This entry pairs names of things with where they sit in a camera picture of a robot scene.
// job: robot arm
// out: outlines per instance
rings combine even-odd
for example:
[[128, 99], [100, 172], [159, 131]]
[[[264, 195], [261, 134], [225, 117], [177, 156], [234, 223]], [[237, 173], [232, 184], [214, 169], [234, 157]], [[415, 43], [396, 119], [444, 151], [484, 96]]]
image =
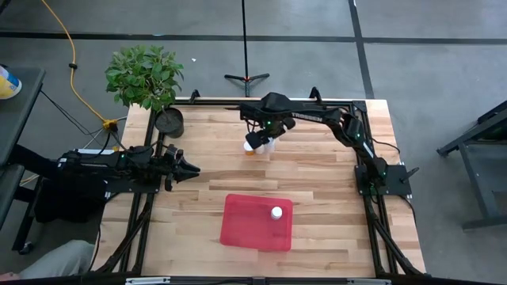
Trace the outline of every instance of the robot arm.
[[63, 176], [86, 177], [107, 181], [110, 192], [157, 192], [160, 177], [166, 176], [165, 187], [172, 190], [177, 183], [199, 176], [200, 169], [183, 158], [183, 150], [169, 145], [163, 156], [152, 157], [152, 146], [134, 146], [124, 151], [90, 153], [72, 150], [59, 159]]
[[243, 103], [239, 106], [240, 118], [248, 124], [254, 122], [260, 131], [246, 135], [247, 142], [254, 148], [266, 144], [269, 138], [277, 138], [285, 129], [295, 126], [293, 118], [325, 124], [334, 137], [344, 146], [352, 147], [366, 165], [368, 177], [375, 186], [385, 185], [387, 163], [373, 153], [366, 141], [363, 123], [353, 114], [341, 108], [316, 108], [314, 105], [291, 101], [285, 95], [269, 93], [261, 102]]

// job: microphone stand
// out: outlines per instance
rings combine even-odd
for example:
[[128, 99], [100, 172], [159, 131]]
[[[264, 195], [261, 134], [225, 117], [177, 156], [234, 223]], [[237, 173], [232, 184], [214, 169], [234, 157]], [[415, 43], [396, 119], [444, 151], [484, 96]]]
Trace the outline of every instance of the microphone stand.
[[250, 83], [256, 79], [268, 78], [269, 74], [260, 74], [255, 76], [248, 76], [248, 53], [246, 51], [246, 19], [245, 19], [245, 0], [241, 0], [241, 8], [243, 15], [243, 47], [245, 50], [245, 77], [225, 74], [227, 79], [239, 80], [245, 84], [245, 97], [250, 97]]

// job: person's leg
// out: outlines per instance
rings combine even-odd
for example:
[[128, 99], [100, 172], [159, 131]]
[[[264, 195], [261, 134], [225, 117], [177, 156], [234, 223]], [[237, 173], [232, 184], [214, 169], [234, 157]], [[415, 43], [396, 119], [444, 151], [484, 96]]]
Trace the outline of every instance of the person's leg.
[[94, 245], [86, 241], [69, 241], [46, 253], [19, 275], [22, 279], [71, 276], [86, 272], [93, 257]]

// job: red plastic container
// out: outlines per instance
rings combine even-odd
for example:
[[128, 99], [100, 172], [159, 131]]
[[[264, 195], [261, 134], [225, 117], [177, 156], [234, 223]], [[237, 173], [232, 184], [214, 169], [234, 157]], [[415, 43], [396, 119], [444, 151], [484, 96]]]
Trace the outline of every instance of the red plastic container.
[[[281, 218], [271, 217], [274, 207]], [[262, 251], [289, 251], [292, 244], [292, 201], [229, 194], [225, 199], [220, 243]]]

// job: wire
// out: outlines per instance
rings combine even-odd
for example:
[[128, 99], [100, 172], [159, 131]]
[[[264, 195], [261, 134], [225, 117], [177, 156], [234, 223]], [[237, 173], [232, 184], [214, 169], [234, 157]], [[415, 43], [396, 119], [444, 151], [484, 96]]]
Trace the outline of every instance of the wire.
[[51, 12], [51, 14], [53, 15], [53, 17], [55, 17], [55, 19], [58, 21], [58, 23], [60, 24], [60, 26], [62, 27], [63, 31], [65, 32], [65, 34], [67, 35], [67, 38], [69, 39], [69, 41], [71, 42], [71, 47], [72, 47], [72, 63], [69, 64], [69, 67], [71, 67], [71, 89], [72, 89], [72, 92], [74, 92], [74, 94], [76, 95], [76, 97], [86, 106], [88, 107], [88, 109], [93, 113], [95, 114], [99, 119], [101, 119], [102, 121], [102, 127], [104, 129], [109, 129], [110, 128], [110, 125], [111, 124], [116, 124], [117, 123], [117, 120], [107, 120], [107, 119], [104, 119], [104, 117], [101, 116], [101, 114], [99, 114], [97, 111], [95, 111], [92, 106], [90, 106], [90, 104], [86, 103], [86, 101], [79, 95], [78, 91], [76, 91], [76, 88], [74, 88], [74, 74], [75, 74], [75, 69], [78, 68], [78, 66], [76, 65], [76, 47], [74, 46], [74, 41], [72, 40], [71, 38], [71, 35], [69, 34], [69, 32], [67, 31], [67, 28], [65, 27], [65, 25], [63, 24], [63, 22], [60, 20], [60, 18], [56, 15], [56, 13], [53, 11], [53, 9], [51, 9], [51, 7], [46, 3], [46, 1], [44, 0], [41, 0], [42, 3], [46, 6], [46, 8], [48, 8], [49, 12]]
[[105, 140], [104, 146], [102, 147], [101, 151], [98, 152], [98, 154], [95, 154], [93, 157], [83, 158], [83, 159], [88, 160], [88, 159], [92, 159], [92, 158], [98, 158], [102, 154], [102, 152], [104, 152], [105, 148], [108, 146], [110, 138], [111, 138], [111, 132], [108, 133], [108, 138]]
[[160, 139], [160, 140], [158, 140], [158, 141], [153, 142], [152, 144], [150, 144], [150, 147], [146, 148], [145, 150], [141, 150], [141, 151], [131, 151], [131, 150], [127, 149], [127, 148], [126, 148], [126, 147], [125, 147], [125, 146], [121, 143], [120, 139], [118, 138], [118, 134], [117, 134], [117, 133], [114, 133], [114, 132], [113, 132], [113, 133], [112, 133], [112, 137], [116, 140], [116, 142], [120, 145], [120, 147], [121, 147], [123, 150], [125, 150], [125, 151], [127, 151], [127, 152], [129, 152], [129, 153], [131, 153], [131, 154], [143, 154], [143, 153], [147, 152], [148, 150], [150, 150], [153, 146], [157, 145], [158, 143], [160, 143], [160, 144], [161, 144], [161, 146], [163, 146], [163, 147], [165, 147], [165, 148], [167, 148], [167, 149], [169, 148], [168, 146], [164, 145], [164, 144], [163, 144], [164, 142]]
[[58, 103], [53, 101], [43, 90], [40, 91], [66, 118], [69, 120], [76, 128], [83, 133], [84, 135], [93, 135], [95, 133], [98, 133], [102, 128], [96, 130], [96, 131], [90, 131], [85, 126], [82, 125], [82, 123], [79, 123], [76, 118], [74, 118], [66, 109], [64, 109], [62, 106], [60, 106]]
[[372, 140], [375, 142], [375, 143], [378, 143], [378, 144], [383, 144], [383, 145], [386, 145], [386, 146], [390, 146], [392, 148], [395, 148], [397, 151], [398, 151], [398, 154], [400, 154], [401, 152], [399, 151], [399, 148], [396, 147], [396, 146], [393, 146], [391, 145], [390, 143], [387, 143], [387, 142], [379, 142], [377, 141], [376, 139], [372, 138]]
[[412, 210], [412, 216], [414, 217], [414, 223], [417, 225], [417, 220], [415, 219], [414, 206], [412, 205], [412, 203], [405, 196], [399, 195], [399, 197], [402, 198], [403, 200], [405, 200], [405, 202], [409, 205], [410, 210]]
[[97, 258], [98, 248], [101, 245], [101, 224], [98, 225], [98, 239], [97, 246], [95, 247], [95, 254], [93, 255], [92, 262], [90, 263], [90, 267], [88, 268], [88, 272], [92, 271], [93, 264], [95, 263], [95, 259]]

